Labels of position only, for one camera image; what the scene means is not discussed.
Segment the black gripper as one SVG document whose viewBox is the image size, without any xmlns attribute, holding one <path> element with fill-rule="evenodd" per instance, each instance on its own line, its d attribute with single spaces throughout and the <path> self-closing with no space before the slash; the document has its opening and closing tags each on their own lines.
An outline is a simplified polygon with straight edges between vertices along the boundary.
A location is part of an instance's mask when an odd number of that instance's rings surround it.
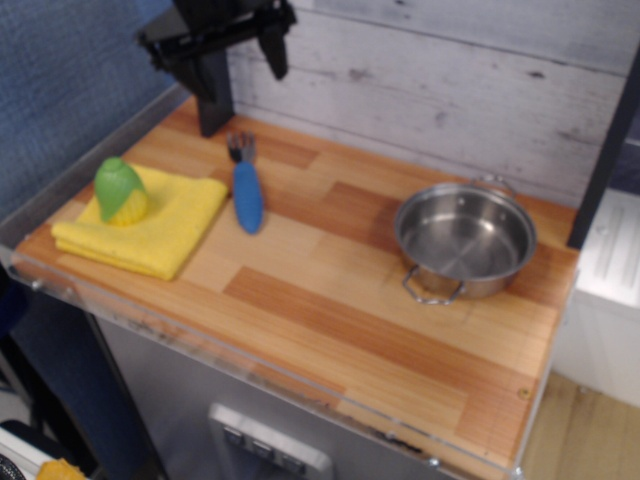
<svg viewBox="0 0 640 480">
<path fill-rule="evenodd" d="M 288 1 L 174 1 L 136 40 L 156 65 L 180 61 L 175 78 L 200 100 L 216 103 L 214 53 L 255 39 L 272 74 L 282 80 L 288 73 L 285 37 L 296 22 Z"/>
</svg>

